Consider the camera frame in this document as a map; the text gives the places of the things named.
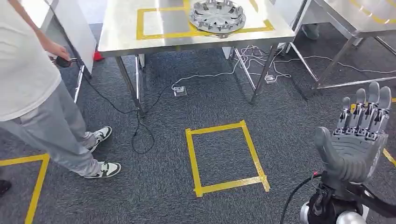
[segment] sneaker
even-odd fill
[[[0,196],[10,189],[11,183],[8,181],[0,180]]]
[[[101,165],[100,171],[91,176],[84,176],[87,179],[108,178],[116,175],[121,171],[121,165],[117,162],[98,162]]]
[[[91,148],[89,148],[88,150],[91,151],[91,153],[93,151],[95,151],[96,147],[98,147],[99,143],[103,142],[104,140],[106,140],[112,133],[112,128],[110,126],[105,126],[104,128],[95,131],[93,133],[93,136],[95,136],[96,138],[96,144],[94,146],[92,146]]]

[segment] robot finger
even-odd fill
[[[384,86],[379,92],[378,107],[373,109],[373,121],[368,129],[366,138],[376,140],[377,135],[383,133],[389,120],[389,110],[392,103],[390,88]]]
[[[346,125],[349,123],[350,115],[351,115],[351,99],[349,97],[344,97],[342,99],[342,112],[338,119],[337,128],[334,131],[335,135],[345,133]]]
[[[374,109],[378,107],[378,100],[380,96],[380,85],[378,82],[370,83],[368,87],[368,105],[366,110],[359,122],[358,135],[365,137],[368,133],[368,128],[370,127],[371,121],[374,118]]]
[[[349,122],[346,125],[346,134],[355,134],[358,132],[359,122],[364,114],[364,103],[366,102],[366,91],[358,89],[356,92],[356,108],[351,112]]]

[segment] white cable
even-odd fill
[[[171,88],[172,88],[173,90],[175,90],[175,89],[174,89],[174,86],[175,86],[177,83],[179,83],[180,81],[184,80],[184,79],[190,79],[190,78],[194,78],[194,77],[216,77],[216,76],[223,75],[223,74],[233,74],[233,73],[235,72],[235,68],[236,68],[237,65],[238,65],[238,63],[235,64],[234,69],[233,69],[232,72],[223,72],[223,73],[219,73],[219,74],[217,74],[217,75],[204,75],[204,76],[201,76],[201,75],[193,75],[193,76],[190,76],[190,77],[181,78],[181,79],[179,79],[177,82],[175,82],[175,83],[171,86]]]
[[[247,52],[248,50],[252,50],[252,53],[251,53],[251,54],[246,54],[246,52]],[[259,56],[257,56],[257,55],[254,54],[254,53],[255,53],[255,50],[258,50],[258,51],[259,51],[259,53],[260,53]],[[203,76],[202,76],[202,75],[193,75],[193,76],[190,76],[190,77],[181,78],[181,79],[179,79],[177,82],[175,82],[175,83],[172,85],[171,88],[172,88],[173,90],[175,90],[175,89],[174,89],[174,86],[175,86],[177,83],[179,83],[180,81],[184,80],[184,79],[190,79],[190,78],[193,78],[193,77],[216,77],[216,76],[223,75],[223,74],[233,74],[233,73],[235,72],[235,68],[236,68],[236,66],[237,66],[238,64],[239,64],[239,68],[240,68],[240,69],[243,69],[241,63],[244,63],[244,64],[245,64],[245,67],[246,67],[247,70],[250,68],[250,64],[251,64],[252,61],[255,61],[255,62],[259,63],[259,64],[260,64],[261,66],[263,66],[263,67],[265,66],[264,64],[262,64],[262,63],[260,62],[260,61],[263,61],[263,62],[266,62],[266,61],[267,61],[266,59],[264,59],[265,55],[263,54],[263,52],[265,53],[265,51],[262,50],[262,49],[260,49],[260,48],[258,48],[257,46],[248,45],[248,46],[246,46],[246,48],[242,48],[242,49],[240,50],[240,52],[241,52],[240,57],[241,57],[241,60],[242,60],[242,61],[240,61],[239,59],[235,59],[237,62],[236,62],[236,64],[235,64],[234,69],[233,69],[232,72],[222,72],[222,73],[219,73],[219,74],[217,74],[217,75],[203,75]],[[275,71],[277,74],[279,74],[279,75],[277,75],[277,76],[275,77],[274,80],[268,81],[268,82],[270,82],[270,83],[276,82],[277,79],[278,79],[278,77],[287,77],[287,78],[290,78],[290,77],[291,77],[290,74],[283,74],[283,73],[279,72],[279,71],[276,69],[276,66],[275,66],[276,63],[279,63],[279,62],[282,62],[282,63],[289,63],[289,62],[291,62],[291,61],[298,61],[298,60],[300,60],[299,58],[293,58],[293,59],[290,59],[290,60],[288,60],[288,61],[281,61],[281,60],[280,60],[280,61],[274,61],[275,58],[276,58],[280,53],[281,53],[281,51],[279,51],[279,52],[274,56],[274,58],[273,58],[272,61],[271,61],[271,64],[269,65],[269,67],[271,67],[272,65],[274,65],[274,71]],[[308,59],[308,58],[313,58],[313,57],[322,58],[322,59],[328,59],[328,60],[330,60],[330,61],[333,61],[331,58],[324,57],[324,56],[316,56],[316,55],[307,56],[307,57],[303,57],[303,58],[304,58],[304,59]],[[343,63],[341,63],[341,62],[338,62],[338,64],[340,64],[340,65],[342,65],[342,66],[344,66],[344,67],[349,67],[349,68],[354,69],[354,70],[359,71],[359,72],[373,72],[373,73],[381,73],[381,74],[389,74],[389,73],[394,73],[394,72],[396,72],[396,70],[393,70],[393,71],[360,70],[360,69],[355,68],[355,67],[353,67],[353,66],[351,66],[351,65],[343,64]],[[261,74],[258,74],[258,73],[249,73],[249,74],[250,74],[250,75],[258,75],[258,76],[261,76]]]

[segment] stainless steel table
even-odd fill
[[[137,55],[189,49],[232,47],[237,44],[269,44],[271,62],[280,42],[291,42],[294,32],[267,0],[234,0],[247,17],[245,27],[232,35],[219,38],[197,30],[188,21],[190,8],[197,0],[109,0],[103,22],[98,51],[104,57],[115,57],[135,105],[141,115],[140,67]],[[134,87],[121,56],[136,55],[136,85]],[[244,71],[252,85],[252,100],[265,82],[269,69],[266,63],[257,86],[249,72]]]
[[[331,17],[333,17],[339,24],[336,27],[338,30],[344,29],[352,36],[334,57],[333,61],[326,68],[320,77],[317,77],[308,63],[301,56],[297,47],[290,43],[292,48],[296,51],[299,58],[306,66],[308,72],[315,80],[314,88],[325,89],[332,87],[340,87],[347,85],[356,85],[369,83],[373,81],[385,81],[395,79],[395,77],[382,77],[371,80],[355,81],[340,84],[324,84],[324,80],[331,72],[333,67],[338,63],[340,58],[352,46],[357,38],[373,37],[382,46],[389,50],[396,56],[396,51],[383,41],[378,36],[394,35],[396,34],[396,2],[394,0],[315,0]],[[303,1],[300,11],[305,7],[306,0]],[[301,19],[301,13],[297,15],[295,25]]]

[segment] shoe sole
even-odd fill
[[[100,179],[100,178],[109,178],[109,177],[112,177],[112,176],[117,175],[117,174],[121,171],[121,164],[119,164],[119,163],[117,163],[117,162],[112,162],[112,163],[117,164],[117,165],[120,166],[120,168],[119,168],[119,169],[117,170],[117,172],[115,172],[114,174],[112,174],[112,175],[110,175],[110,176],[100,176],[100,177],[89,177],[89,176],[84,176],[84,178],[86,178],[86,179]]]
[[[98,145],[102,142],[104,142],[106,139],[108,139],[110,137],[110,135],[113,133],[113,129],[110,126],[104,126],[103,128],[108,127],[110,128],[110,132],[109,134],[103,139],[103,141],[99,142],[97,145],[95,145],[94,147],[92,147],[92,149],[90,149],[91,153],[93,153],[95,151],[95,149],[98,147]]]

